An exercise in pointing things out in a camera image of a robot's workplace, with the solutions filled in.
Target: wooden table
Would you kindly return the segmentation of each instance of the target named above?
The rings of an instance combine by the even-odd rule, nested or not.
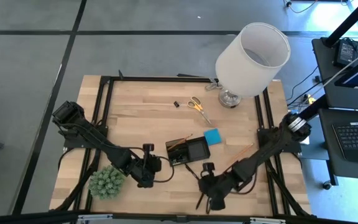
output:
[[[94,109],[98,92],[100,76],[84,76],[77,102],[85,109],[88,120]],[[183,138],[193,133],[193,138],[203,135],[211,129],[203,117],[194,109],[186,106],[191,96],[197,96],[203,102],[214,127],[219,129],[223,142],[209,147],[211,157],[208,162],[214,162],[216,174],[220,174],[230,161],[247,145],[254,143],[248,149],[249,156],[257,150],[256,130],[259,128],[254,98],[244,98],[240,105],[233,109],[224,108],[219,104],[219,90],[205,91],[205,83],[183,82],[135,82],[115,81],[112,91],[108,116],[108,139],[120,146],[138,146],[143,143],[155,144],[153,154],[167,157],[165,142]],[[274,80],[268,86],[270,104],[275,125],[281,122],[287,113],[284,92],[280,80]],[[263,95],[260,96],[264,122],[267,117]],[[173,102],[180,103],[176,108]],[[50,208],[59,206],[78,181],[84,149],[75,149],[62,160],[53,191]],[[296,201],[304,210],[310,212],[302,170],[299,161],[291,154],[281,155],[285,183]],[[102,153],[99,169],[110,165]],[[156,174],[156,180],[170,176],[171,168],[167,161],[162,162],[162,171]],[[192,162],[189,166],[197,173],[202,170],[202,161]],[[228,216],[271,216],[270,197],[267,185],[265,166],[259,166],[255,189],[248,195],[229,194],[226,199],[226,209],[211,211],[210,215]],[[206,198],[195,210],[200,197],[196,179],[185,169],[176,166],[173,179],[167,183],[155,183],[150,189],[137,188],[137,182],[127,178],[122,192],[117,199],[93,199],[92,212],[106,213],[144,213],[144,214],[187,214],[205,215]],[[84,188],[80,208],[85,207],[87,187]],[[281,196],[276,186],[279,211],[282,212]]]

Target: lamp base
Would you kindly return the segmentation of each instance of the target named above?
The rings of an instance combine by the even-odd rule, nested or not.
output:
[[[241,101],[241,96],[234,95],[229,90],[221,90],[218,98],[225,108],[235,108]]]

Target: white lampshade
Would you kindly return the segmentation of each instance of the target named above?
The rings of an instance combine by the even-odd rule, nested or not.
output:
[[[261,22],[245,26],[218,57],[220,84],[230,93],[250,97],[263,92],[291,55],[287,37]]]

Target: gray floor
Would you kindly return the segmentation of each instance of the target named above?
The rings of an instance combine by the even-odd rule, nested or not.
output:
[[[308,4],[293,5],[302,9]],[[0,0],[0,29],[70,30],[79,5],[79,0]],[[88,1],[80,29],[239,30],[250,22],[267,22],[285,31],[330,31],[349,13],[347,6],[332,2],[318,2],[309,11],[294,14],[283,8],[282,1],[99,0]],[[121,69],[126,76],[186,73],[215,77],[214,62],[233,38],[230,35],[78,36],[56,105],[76,100],[83,75],[117,75]],[[0,215],[9,213],[67,40],[67,36],[0,36],[0,141],[6,144],[0,151]],[[287,97],[291,88],[316,67],[310,37],[289,37],[289,41],[291,59],[276,77],[283,80]],[[311,85],[312,81],[308,80],[294,95]],[[56,127],[50,125],[24,212],[47,211],[62,144]],[[305,160],[303,163],[313,214],[358,222],[358,179],[339,178],[340,186],[325,191],[320,187],[328,179],[325,162]]]

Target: succulent plant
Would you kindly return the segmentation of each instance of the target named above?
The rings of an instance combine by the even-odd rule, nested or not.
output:
[[[101,200],[117,197],[124,183],[124,174],[113,166],[94,172],[89,181],[91,195]]]

